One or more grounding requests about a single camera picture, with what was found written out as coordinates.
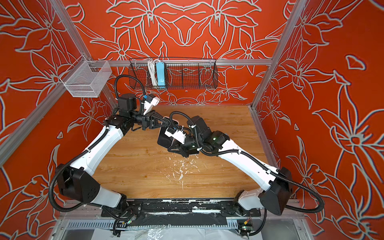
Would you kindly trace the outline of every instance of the blue power strip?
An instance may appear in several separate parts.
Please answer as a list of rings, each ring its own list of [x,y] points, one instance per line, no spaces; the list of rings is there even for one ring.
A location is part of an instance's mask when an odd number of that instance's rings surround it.
[[[159,86],[166,85],[166,79],[164,76],[164,63],[156,63],[156,72],[157,72],[157,84]]]

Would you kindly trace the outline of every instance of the wooden floor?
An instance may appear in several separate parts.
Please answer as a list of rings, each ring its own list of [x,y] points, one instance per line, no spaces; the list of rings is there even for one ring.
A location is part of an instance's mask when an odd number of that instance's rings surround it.
[[[247,106],[157,106],[169,116],[181,111],[204,118],[212,131],[220,130],[240,147],[266,162]],[[182,125],[186,120],[175,115]],[[93,177],[128,198],[235,197],[258,185],[231,163],[203,154],[184,158],[157,144],[159,130],[129,131],[105,156]]]

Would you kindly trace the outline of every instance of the black mounting plate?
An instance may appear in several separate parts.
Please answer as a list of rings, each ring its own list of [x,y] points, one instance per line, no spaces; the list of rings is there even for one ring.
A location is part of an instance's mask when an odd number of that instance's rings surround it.
[[[238,211],[239,206],[234,201],[221,201],[221,216],[223,217],[260,217],[260,209],[251,209],[249,211],[242,210],[244,212],[243,215],[239,215],[236,213]]]
[[[141,210],[142,210],[143,202],[142,201],[127,201],[127,204],[128,204],[128,206],[132,206],[133,207],[133,214],[136,215],[137,217],[139,217],[140,213],[141,213]],[[116,210],[113,210],[113,209],[112,209],[112,213],[115,214],[115,215],[119,215],[120,214],[119,211],[116,211]],[[110,215],[108,213],[106,213],[104,209],[101,212],[101,216],[102,217],[110,217]]]

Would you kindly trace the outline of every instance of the red wall with flower pattern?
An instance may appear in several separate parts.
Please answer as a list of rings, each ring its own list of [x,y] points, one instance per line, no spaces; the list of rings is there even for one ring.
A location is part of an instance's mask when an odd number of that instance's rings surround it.
[[[80,56],[47,0],[0,1],[0,144],[51,94]],[[0,239],[48,239],[55,167],[82,151],[111,106],[66,92],[0,171]]]
[[[271,58],[293,0],[63,0],[95,60]],[[151,90],[163,104],[248,104],[266,66],[219,68],[215,90]],[[114,68],[114,76],[128,71]],[[114,79],[109,81],[110,89]],[[120,80],[120,92],[131,91]]]
[[[309,0],[257,105],[278,163],[325,200],[316,239],[384,236],[383,21],[382,1]]]

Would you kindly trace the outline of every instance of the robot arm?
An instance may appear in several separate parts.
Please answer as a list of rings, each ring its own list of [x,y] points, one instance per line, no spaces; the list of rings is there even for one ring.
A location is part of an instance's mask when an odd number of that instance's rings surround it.
[[[158,103],[158,99],[153,95],[149,95],[146,99],[149,101],[146,105],[148,108]],[[285,168],[278,170],[253,157],[226,134],[220,131],[212,132],[199,116],[191,119],[188,117],[189,127],[193,128],[194,133],[191,134],[190,130],[190,134],[187,135],[182,127],[177,126],[178,123],[172,119],[172,116],[162,117],[154,110],[148,111],[148,109],[145,111],[146,114],[143,114],[143,109],[135,111],[136,97],[133,94],[122,95],[118,102],[119,114],[114,114],[106,120],[108,127],[104,127],[92,143],[98,141],[108,128],[109,131],[104,138],[89,152],[72,162],[57,178],[62,195],[85,204],[109,207],[109,210],[114,211],[116,215],[123,213],[128,207],[126,196],[103,188],[92,178],[92,175],[114,144],[129,129],[133,130],[134,124],[138,124],[143,130],[160,128],[157,143],[167,148],[169,152],[178,153],[184,157],[202,152],[205,155],[219,156],[229,161],[260,186],[260,189],[242,191],[237,204],[245,210],[264,207],[273,214],[282,214],[292,194],[290,171]]]

